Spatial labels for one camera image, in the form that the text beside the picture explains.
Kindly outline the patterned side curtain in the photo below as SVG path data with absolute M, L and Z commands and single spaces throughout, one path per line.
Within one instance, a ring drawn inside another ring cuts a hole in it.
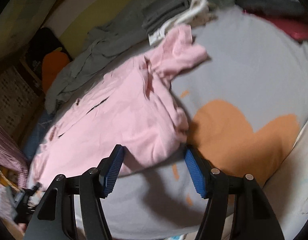
M 0 72 L 0 165 L 17 173 L 20 187 L 28 177 L 20 144 L 42 99 L 42 90 L 27 83 L 15 66 Z

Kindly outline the grey-green rumpled blanket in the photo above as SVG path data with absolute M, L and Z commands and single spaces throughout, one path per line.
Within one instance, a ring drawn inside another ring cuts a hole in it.
M 45 109 L 55 112 L 98 71 L 132 46 L 147 39 L 145 21 L 150 14 L 179 0 L 132 0 L 110 22 L 91 29 L 85 50 L 56 76 L 46 93 Z M 207 0 L 213 8 L 234 5 L 234 0 Z

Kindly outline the blue patterned pillow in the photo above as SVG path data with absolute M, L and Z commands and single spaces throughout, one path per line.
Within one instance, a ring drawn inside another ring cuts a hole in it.
M 44 110 L 39 117 L 38 122 L 34 126 L 34 129 L 30 133 L 27 141 L 25 142 L 22 151 L 29 161 L 32 161 L 34 158 L 40 143 L 42 142 L 49 126 L 52 123 L 53 117 L 54 116 L 52 114 L 48 114 L 47 111 Z

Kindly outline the dark grey sweater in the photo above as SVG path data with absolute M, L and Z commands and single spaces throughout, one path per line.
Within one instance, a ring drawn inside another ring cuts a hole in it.
M 300 17 L 306 14 L 304 7 L 292 0 L 236 0 L 243 10 L 266 16 Z

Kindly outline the grey printed bed sheet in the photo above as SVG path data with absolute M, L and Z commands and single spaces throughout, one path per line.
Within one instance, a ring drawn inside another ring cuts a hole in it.
M 308 43 L 298 44 L 270 22 L 233 7 L 194 31 L 211 55 L 172 82 L 190 117 L 206 103 L 226 101 L 253 131 L 281 114 L 308 121 Z M 103 207 L 110 231 L 123 239 L 155 239 L 194 232 L 206 201 L 194 189 L 179 154 L 117 181 Z

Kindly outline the person leg white trousers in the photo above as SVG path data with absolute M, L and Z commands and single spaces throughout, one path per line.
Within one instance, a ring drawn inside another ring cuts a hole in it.
M 294 239 L 308 220 L 308 121 L 264 192 L 285 239 Z

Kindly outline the pink printed t-shirt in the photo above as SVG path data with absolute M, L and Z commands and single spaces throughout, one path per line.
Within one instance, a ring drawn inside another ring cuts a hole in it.
M 171 81 L 206 59 L 191 27 L 182 24 L 156 48 L 106 73 L 49 129 L 29 181 L 46 190 L 58 174 L 79 176 L 97 166 L 118 144 L 127 148 L 122 176 L 168 159 L 186 141 L 189 128 L 170 93 Z

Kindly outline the folded dark grey garment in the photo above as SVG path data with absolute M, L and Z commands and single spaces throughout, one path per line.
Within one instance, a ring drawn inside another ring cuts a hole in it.
M 167 20 L 189 9 L 190 0 L 156 0 L 142 10 L 142 28 L 152 35 Z

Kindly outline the folded white garment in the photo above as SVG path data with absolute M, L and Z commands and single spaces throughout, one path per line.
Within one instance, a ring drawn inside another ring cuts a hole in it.
M 207 0 L 191 0 L 187 10 L 168 19 L 153 34 L 148 35 L 149 45 L 152 47 L 158 45 L 177 25 L 189 24 L 191 27 L 198 27 L 215 20 L 217 16 L 209 10 L 209 6 L 210 3 Z

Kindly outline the orange plush pillow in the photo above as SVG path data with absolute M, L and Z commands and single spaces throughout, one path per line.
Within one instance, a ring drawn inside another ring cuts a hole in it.
M 42 89 L 46 94 L 59 72 L 70 63 L 67 54 L 61 51 L 52 51 L 42 62 Z

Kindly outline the red flat laptop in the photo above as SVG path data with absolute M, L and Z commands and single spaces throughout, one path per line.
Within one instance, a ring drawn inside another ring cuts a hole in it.
M 308 20 L 305 18 L 266 16 L 264 14 L 253 13 L 247 10 L 244 10 L 243 12 L 271 22 L 278 29 L 282 30 L 299 43 L 308 41 Z

